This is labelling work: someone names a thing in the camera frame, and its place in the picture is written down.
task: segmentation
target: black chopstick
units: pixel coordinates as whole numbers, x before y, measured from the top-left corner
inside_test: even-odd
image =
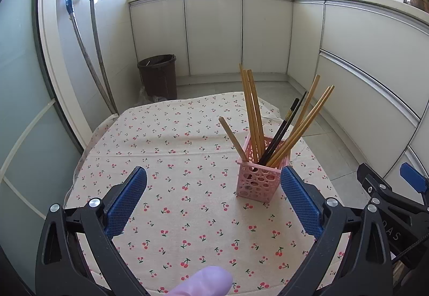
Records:
[[[298,100],[298,98],[296,98],[295,101],[293,102],[293,104],[290,108],[290,111],[286,115],[286,116],[289,116],[289,118],[287,118],[287,119],[285,118],[282,125],[280,125],[280,127],[278,128],[278,131],[275,134],[273,140],[270,142],[267,150],[265,151],[262,158],[258,162],[259,165],[265,165],[269,161],[269,159],[271,158],[271,156],[274,153],[275,149],[277,148],[278,144],[282,140],[284,134],[286,134],[286,131],[289,128],[290,124],[292,123],[293,118],[297,114],[302,102],[304,101],[306,94],[307,94],[307,92],[305,91],[300,100]]]

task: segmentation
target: purple object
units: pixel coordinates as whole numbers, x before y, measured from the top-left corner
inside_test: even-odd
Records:
[[[225,296],[232,286],[232,275],[218,266],[208,266],[169,291],[180,296]]]

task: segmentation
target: pink plastic basket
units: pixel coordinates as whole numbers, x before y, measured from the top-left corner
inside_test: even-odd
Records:
[[[265,137],[265,148],[268,147],[272,138]],[[247,135],[244,143],[244,150],[249,162],[238,159],[240,165],[239,178],[237,181],[236,195],[240,197],[254,199],[259,202],[269,203],[280,184],[280,173],[284,166],[289,165],[289,157],[285,157],[280,162],[278,168],[271,168],[252,163],[252,143],[250,142],[250,134]]]

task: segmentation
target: baseboard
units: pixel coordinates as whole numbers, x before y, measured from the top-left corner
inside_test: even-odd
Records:
[[[287,75],[284,73],[253,73],[255,81],[277,81],[286,82]],[[224,83],[224,82],[241,82],[240,73],[232,74],[207,74],[204,76],[188,76],[177,77],[176,84],[189,85],[189,84],[205,84],[205,83]]]
[[[305,89],[295,79],[288,76],[288,82],[291,84],[291,86],[293,86],[296,90],[298,90],[299,93],[301,94],[304,93]],[[317,99],[313,98],[312,105],[314,106],[316,103],[317,103]],[[367,163],[371,165],[368,162],[368,160],[365,158],[365,156],[363,155],[359,147],[352,140],[352,138],[347,134],[347,132],[338,124],[335,118],[332,117],[331,114],[325,108],[322,108],[320,110],[320,115],[326,120],[326,122],[332,127],[332,129],[334,129],[334,131],[341,138],[341,140],[344,142],[346,147],[350,150],[351,154],[353,154],[353,157],[356,158],[359,164]]]

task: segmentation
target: metal pole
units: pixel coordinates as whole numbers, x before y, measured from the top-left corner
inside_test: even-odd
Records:
[[[106,91],[107,91],[107,94],[109,96],[110,102],[112,103],[112,106],[113,106],[114,110],[116,111],[116,113],[119,114],[117,112],[116,104],[114,103],[113,94],[112,94],[112,91],[110,89],[109,80],[107,78],[106,68],[104,67],[103,58],[101,56],[100,41],[98,39],[97,22],[96,22],[96,18],[95,18],[94,0],[89,0],[89,5],[90,5],[90,9],[91,9],[92,33],[94,35],[95,50],[97,51],[97,57],[98,57],[98,63],[100,64],[101,75],[103,76],[104,85],[106,86]]]
[[[76,17],[75,17],[75,12],[73,10],[72,0],[66,0],[66,8],[67,8],[67,12],[69,13],[70,20],[72,21],[73,29],[75,31],[76,38],[78,40],[78,44],[79,44],[79,47],[82,51],[86,65],[88,66],[89,71],[91,72],[92,79],[94,79],[95,85],[97,86],[102,98],[106,102],[106,105],[109,108],[110,112],[112,114],[115,114],[116,111],[113,108],[112,103],[110,102],[109,97],[107,96],[106,91],[104,90],[104,88],[100,82],[100,79],[98,78],[98,75],[94,69],[94,66],[91,63],[91,59],[89,58],[88,52],[86,51],[85,45],[83,44],[82,37],[81,37],[81,34],[79,32],[79,29],[78,29],[78,24],[76,22]]]

